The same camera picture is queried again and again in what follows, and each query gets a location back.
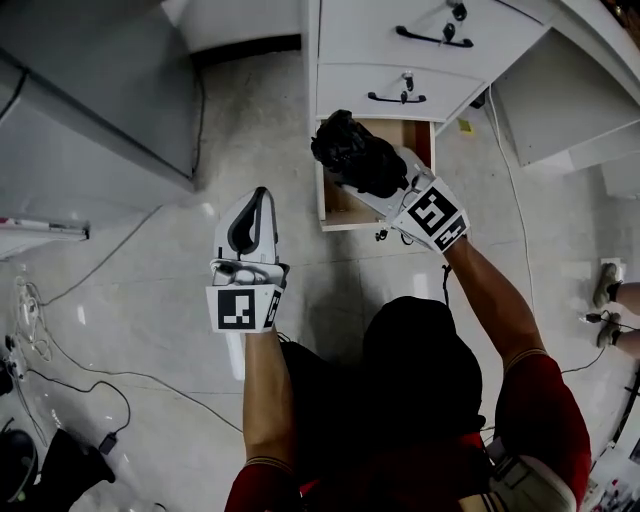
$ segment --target drawer handle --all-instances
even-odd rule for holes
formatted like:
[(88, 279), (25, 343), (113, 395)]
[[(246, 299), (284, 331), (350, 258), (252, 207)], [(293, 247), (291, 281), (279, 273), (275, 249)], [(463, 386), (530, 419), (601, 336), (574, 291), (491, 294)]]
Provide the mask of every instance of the drawer handle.
[(424, 96), (423, 94), (420, 94), (418, 98), (415, 100), (410, 100), (409, 95), (407, 94), (407, 91), (402, 91), (402, 94), (400, 95), (399, 100), (392, 100), (391, 98), (378, 98), (378, 95), (375, 92), (370, 92), (369, 94), (367, 94), (367, 98), (374, 101), (388, 101), (389, 103), (402, 103), (403, 105), (405, 103), (424, 103), (425, 101), (427, 101), (427, 97)]
[(436, 39), (435, 37), (421, 36), (409, 32), (407, 27), (398, 25), (396, 27), (396, 34), (402, 37), (408, 37), (409, 39), (419, 39), (420, 41), (429, 41), (430, 43), (446, 44), (448, 46), (454, 46), (456, 48), (473, 48), (473, 41), (471, 39), (463, 39), (462, 41), (446, 41), (442, 39)]

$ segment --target red sleeve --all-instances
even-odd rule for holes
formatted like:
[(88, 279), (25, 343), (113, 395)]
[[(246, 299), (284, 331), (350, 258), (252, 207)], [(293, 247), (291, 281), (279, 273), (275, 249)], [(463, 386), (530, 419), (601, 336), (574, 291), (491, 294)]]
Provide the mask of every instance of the red sleeve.
[(225, 512), (299, 512), (300, 491), (282, 463), (249, 461), (236, 477)]
[(551, 468), (580, 506), (591, 469), (591, 443), (551, 357), (532, 354), (507, 370), (496, 408), (496, 435), (509, 453), (529, 455)]

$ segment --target power adapter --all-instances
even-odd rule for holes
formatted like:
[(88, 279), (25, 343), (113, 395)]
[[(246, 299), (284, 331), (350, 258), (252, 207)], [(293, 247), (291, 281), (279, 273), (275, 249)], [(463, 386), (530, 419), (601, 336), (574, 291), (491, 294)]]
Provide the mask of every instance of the power adapter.
[(601, 313), (587, 313), (584, 317), (586, 322), (590, 324), (599, 324), (602, 322), (602, 314)]
[(115, 432), (109, 432), (107, 434), (107, 437), (105, 437), (104, 440), (100, 443), (100, 453), (102, 455), (109, 455), (111, 453), (111, 450), (113, 450), (117, 443), (118, 438), (116, 437)]

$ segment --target tiled floor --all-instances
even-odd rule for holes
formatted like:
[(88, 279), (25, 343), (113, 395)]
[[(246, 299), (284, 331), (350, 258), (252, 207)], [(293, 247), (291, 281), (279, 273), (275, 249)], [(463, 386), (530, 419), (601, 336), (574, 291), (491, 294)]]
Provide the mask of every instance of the tiled floor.
[[(258, 185), (273, 193), (281, 260), (292, 266), (278, 327), (330, 360), (357, 362), (364, 329), (390, 299), (442, 299), (443, 259), (404, 246), (395, 233), (377, 243), (371, 231), (320, 231), (299, 53), (223, 64), (208, 70), (205, 80), (200, 192), (186, 204), (163, 207), (83, 286), (46, 308), (46, 320), (57, 341), (83, 364), (154, 374), (240, 426), (242, 382), (234, 377), (225, 338), (211, 332), (204, 292), (216, 221), (239, 196)], [(454, 123), (438, 137), (438, 173), (466, 206), (474, 244), (530, 300), (523, 230), (507, 168), (485, 112), (469, 110), (463, 117), (475, 135), (460, 133)], [(598, 354), (597, 327), (578, 317), (589, 309), (599, 258), (621, 257), (627, 277), (640, 278), (640, 228), (634, 226), (640, 203), (607, 197), (598, 169), (560, 177), (519, 169), (514, 174), (544, 341), (562, 368), (582, 366)], [(138, 220), (98, 230), (87, 242), (37, 249), (20, 263), (47, 300), (84, 276)], [(9, 279), (15, 268), (5, 266)], [(483, 414), (491, 424), (501, 362), (453, 275), (449, 283), (458, 332), (483, 369)], [(398, 343), (396, 349), (403, 347)], [(31, 362), (75, 385), (96, 380), (55, 350), (52, 363), (34, 357)], [(617, 422), (633, 368), (632, 360), (609, 349), (592, 368), (566, 376), (594, 453)], [(221, 510), (243, 463), (241, 436), (153, 382), (109, 380), (133, 408), (131, 426), (109, 456), (118, 482), (100, 484), (74, 510), (139, 512), (145, 500), (171, 511)], [(48, 435), (55, 429), (53, 410), (65, 427), (96, 444), (123, 421), (124, 406), (108, 389), (87, 398), (45, 384), (30, 377), (25, 390)], [(26, 422), (21, 426), (27, 428)]]

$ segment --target cabinet drawer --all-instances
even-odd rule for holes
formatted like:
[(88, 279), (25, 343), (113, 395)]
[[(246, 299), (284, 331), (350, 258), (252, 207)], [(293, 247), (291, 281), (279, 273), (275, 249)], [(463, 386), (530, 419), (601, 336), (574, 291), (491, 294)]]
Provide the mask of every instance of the cabinet drawer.
[[(466, 0), (467, 17), (455, 20), (445, 0), (323, 0), (321, 64), (416, 66), (493, 81), (545, 33), (542, 24), (497, 0)], [(398, 35), (397, 26), (440, 41), (447, 23), (452, 41), (471, 48)]]
[[(401, 103), (407, 81), (413, 77), (413, 91)], [(474, 78), (400, 66), (327, 64), (318, 67), (317, 115), (329, 117), (338, 109), (354, 117), (424, 119), (444, 122), (482, 82)]]
[[(435, 173), (435, 130), (424, 121), (357, 119), (367, 130), (394, 146), (405, 146)], [(316, 161), (318, 216), (323, 231), (348, 231), (384, 227), (384, 218), (367, 205), (336, 186)]]

